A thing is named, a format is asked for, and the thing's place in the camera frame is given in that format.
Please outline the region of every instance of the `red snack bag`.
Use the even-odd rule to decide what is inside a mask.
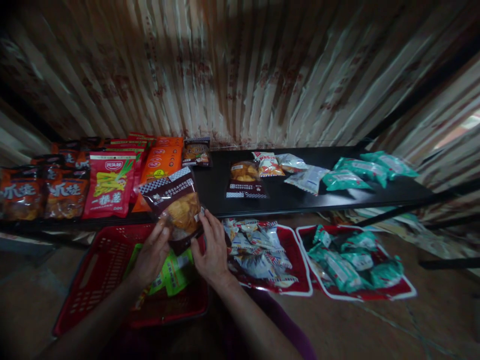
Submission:
[[[2,168],[0,191],[6,220],[34,220],[43,214],[42,168]]]
[[[90,190],[82,219],[127,216],[136,157],[133,151],[90,153]]]
[[[51,145],[52,154],[61,154],[65,157],[65,166],[74,168],[79,156],[80,142],[78,140],[54,142]]]

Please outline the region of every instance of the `teal snack packet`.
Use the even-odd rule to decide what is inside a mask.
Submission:
[[[377,181],[384,189],[387,187],[388,169],[374,162],[341,157],[333,170],[350,170],[361,178]]]
[[[411,178],[416,178],[417,176],[419,176],[418,172],[412,170],[398,157],[388,155],[385,153],[385,151],[361,154],[360,158],[362,160],[376,163],[385,167],[389,172],[388,178],[390,180],[393,180],[397,176],[407,176]]]
[[[371,231],[363,231],[357,235],[349,237],[340,248],[340,252],[343,254],[348,249],[363,248],[371,252],[378,251],[377,237]]]
[[[350,170],[332,170],[325,174],[323,182],[327,191],[346,189],[371,189],[365,181]]]

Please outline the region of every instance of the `red shopping basket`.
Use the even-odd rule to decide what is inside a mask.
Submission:
[[[97,234],[58,315],[54,336],[73,328],[122,282],[135,244],[143,243],[154,226],[110,226]],[[198,244],[203,253],[203,238]],[[174,297],[168,297],[165,289],[147,296],[141,309],[130,311],[125,322],[133,328],[164,325],[201,316],[207,311],[208,304],[209,287],[199,276]]]
[[[305,237],[313,237],[315,230],[317,229],[317,225],[312,226],[302,226],[297,227],[295,229],[296,235],[300,239],[300,242],[303,242],[302,239]],[[327,233],[335,236],[338,234],[350,233],[353,231],[365,231],[361,227],[357,226],[324,226],[324,229]],[[377,244],[378,251],[372,252],[371,257],[373,263],[378,265],[380,263],[385,262],[389,255],[385,251],[385,249],[380,245]],[[405,275],[403,275],[401,281],[392,287],[384,288],[384,289],[376,289],[376,290],[359,290],[352,292],[350,294],[346,292],[341,292],[338,287],[332,285],[328,288],[324,286],[320,275],[318,274],[315,266],[311,264],[310,257],[308,258],[308,264],[310,266],[311,273],[314,274],[316,278],[316,283],[313,284],[315,289],[322,290],[325,295],[329,298],[335,300],[344,300],[344,301],[372,301],[372,300],[400,300],[400,299],[408,299],[417,296],[417,290],[414,288],[412,283],[407,279]]]

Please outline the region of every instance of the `small snack packet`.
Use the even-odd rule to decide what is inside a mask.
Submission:
[[[211,167],[210,137],[196,137],[186,139],[185,150],[181,165]]]
[[[388,178],[390,180],[393,180],[397,176],[407,176],[411,178],[416,178],[417,176],[419,176],[418,172],[412,170],[398,157],[388,155],[385,153],[385,151],[361,154],[360,158],[362,160],[376,163],[385,167],[389,172]]]
[[[136,158],[133,151],[90,153],[90,190],[83,219],[127,216]]]
[[[260,180],[257,164],[239,161],[230,165],[227,198],[267,199],[269,196]]]
[[[371,252],[378,251],[377,237],[371,231],[363,231],[349,237],[342,245],[340,251],[344,253],[347,249],[363,248]]]
[[[371,189],[365,181],[350,170],[332,170],[325,174],[323,182],[327,191],[346,189]]]
[[[308,165],[301,158],[293,154],[280,154],[276,156],[282,170],[289,173],[298,173],[308,169]]]
[[[317,196],[319,194],[320,180],[329,171],[323,167],[313,165],[307,165],[307,167],[306,171],[297,172],[284,182]]]
[[[333,167],[333,170],[350,170],[359,177],[377,181],[384,189],[387,187],[388,170],[374,162],[341,157]]]
[[[260,171],[259,176],[261,178],[270,176],[285,176],[273,152],[253,151],[252,154],[255,157],[255,161],[260,162],[258,168]]]
[[[189,167],[152,182],[140,185],[140,192],[156,218],[166,217],[171,230],[170,247],[182,254],[192,237],[202,231],[200,205],[194,175]]]

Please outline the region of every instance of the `concrete floor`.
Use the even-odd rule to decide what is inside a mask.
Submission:
[[[317,217],[282,218],[296,227],[318,223]],[[274,298],[309,337],[319,359],[479,359],[475,342],[472,294],[479,283],[453,270],[426,271],[417,265],[418,250],[392,235],[381,240],[390,255],[399,255],[418,297],[396,302],[347,303],[315,291],[310,298]],[[31,359],[51,341],[52,327],[68,294],[83,251],[62,248],[34,267],[23,256],[0,253],[0,331],[5,359]],[[170,342],[168,358],[222,358],[210,318],[184,323]]]

